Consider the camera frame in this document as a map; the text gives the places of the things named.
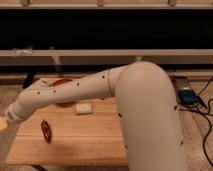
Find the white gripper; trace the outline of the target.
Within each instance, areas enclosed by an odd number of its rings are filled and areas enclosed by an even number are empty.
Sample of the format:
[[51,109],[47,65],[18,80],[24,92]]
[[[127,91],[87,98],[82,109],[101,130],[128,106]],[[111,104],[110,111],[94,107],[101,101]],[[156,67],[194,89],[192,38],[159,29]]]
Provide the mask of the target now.
[[10,124],[16,124],[23,121],[23,109],[19,103],[12,103],[5,111],[5,116]]

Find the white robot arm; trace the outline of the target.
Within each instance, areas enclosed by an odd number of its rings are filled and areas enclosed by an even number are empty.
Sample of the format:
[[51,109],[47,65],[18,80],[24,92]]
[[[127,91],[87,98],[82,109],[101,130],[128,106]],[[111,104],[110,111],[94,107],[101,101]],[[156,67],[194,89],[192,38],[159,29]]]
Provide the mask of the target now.
[[58,86],[40,79],[4,112],[21,123],[51,104],[113,97],[130,171],[188,171],[176,93],[169,75],[152,62],[108,69]]

